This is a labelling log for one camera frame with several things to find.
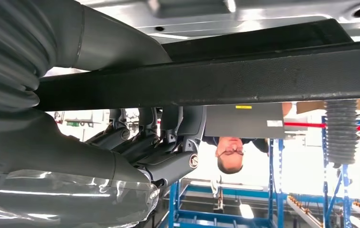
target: red bar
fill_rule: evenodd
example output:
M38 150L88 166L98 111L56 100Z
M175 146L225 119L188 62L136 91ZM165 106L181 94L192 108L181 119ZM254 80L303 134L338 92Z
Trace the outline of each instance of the red bar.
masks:
M325 123L296 123L296 122L285 122L285 126L293 126L293 127L318 127L325 128L327 125Z

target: white label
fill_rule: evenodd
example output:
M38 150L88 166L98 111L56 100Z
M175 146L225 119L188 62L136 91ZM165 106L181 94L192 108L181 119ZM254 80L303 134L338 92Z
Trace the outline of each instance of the white label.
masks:
M282 120L267 120L268 127L283 127Z

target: cardboard box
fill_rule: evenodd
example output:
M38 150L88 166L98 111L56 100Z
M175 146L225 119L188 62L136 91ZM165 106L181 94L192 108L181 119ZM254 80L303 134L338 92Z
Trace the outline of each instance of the cardboard box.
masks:
M358 100L358 109L356 110L360 114L360 99ZM296 104L297 114L307 115L325 115L325 102L324 101L305 101L298 102Z

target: blue metal rack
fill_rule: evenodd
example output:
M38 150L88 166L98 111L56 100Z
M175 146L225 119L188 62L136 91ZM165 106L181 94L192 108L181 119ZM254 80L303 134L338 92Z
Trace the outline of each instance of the blue metal rack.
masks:
M180 193L180 182L174 183L170 187L170 201L169 201L169 213L168 213L168 227L174 228L283 228L283 204L285 196L282 193L282 150L283 150L283 140L275 140L278 143L278 159L279 159L279 173L277 176L280 180L279 183L275 183L274 178L274 169L273 169L273 148L274 140L270 140L270 151L269 151L269 167L270 167L270 177L269 177L269 191L268 192L254 192L250 191L252 195L254 193L264 193L266 195L261 195L260 198L268 198L269 208L268 208L268 218L253 218L247 219L241 216L234 215L224 215L224 214L215 214L215 213L204 213L197 211L187 211L181 210L181 193ZM183 192L195 190L200 188L199 186L187 186ZM210 188L205 188L209 193L212 193ZM233 191L236 193L238 190L224 189L224 194L228 194L228 191ZM278 222L275 224L273 222L273 199L277 202L277 216Z
M254 198L267 198L268 199L268 218L253 218L246 219L241 216L223 215L215 213L204 213L197 211L181 210L181 196L188 191L197 191L204 193L212 193L211 188L203 186L187 186L182 193L180 193L180 183L176 182L170 188L170 205L168 213L168 227L181 227L181 228L247 228L247 227L268 227L268 228L283 228L283 207L287 199L287 194L282 191L282 151L283 140L270 139L269 141L269 184L268 192L254 191L254 190L241 190L223 188L224 195L235 195L239 197L254 197ZM278 151L278 172L274 171L274 148L277 146ZM326 130L322 130L322 149L323 149L323 165L324 165L324 184L323 196L309 196L303 195L299 199L301 202L322 203L323 204L323 227L330 228L330 216L332 208L335 203L343 203L343 218L344 227L351 228L350 222L350 209L352 200L348 196L348 165L342 166L342 172L339 176L335 191L332 197L328 196L328 182L327 182L327 165L328 154L326 144ZM337 197L340 185L343 182L344 196L343 198ZM273 201L276 201L277 207L277 222L273 221Z
M326 121L326 117L323 116L321 118L321 122L324 124ZM350 208L351 208L351 200L348 195L348 186L349 186L349 178L348 178L348 165L342 165L342 172L339 176L335 192L333 197L331 198L330 204L328 204L328 182L327 182L327 165L328 165L328 153L327 153L327 134L326 130L323 128L322 132L322 152L324 157L324 202L323 202L323 223L324 228L330 228L330 216L332 213L332 207L334 206L336 200L336 194L338 193L341 185L341 180L344 183L344 197L343 197L343 219L344 219L344 228L352 228L352 224L350 222Z

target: dark shirt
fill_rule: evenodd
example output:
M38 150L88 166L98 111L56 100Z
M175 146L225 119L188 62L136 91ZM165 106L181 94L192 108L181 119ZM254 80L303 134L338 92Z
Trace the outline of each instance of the dark shirt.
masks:
M263 153L268 153L269 146L265 139L241 139L243 144L247 144L249 142L253 142L255 147ZM211 136L202 136L202 141L209 145L217 146L219 142L219 137L211 137Z

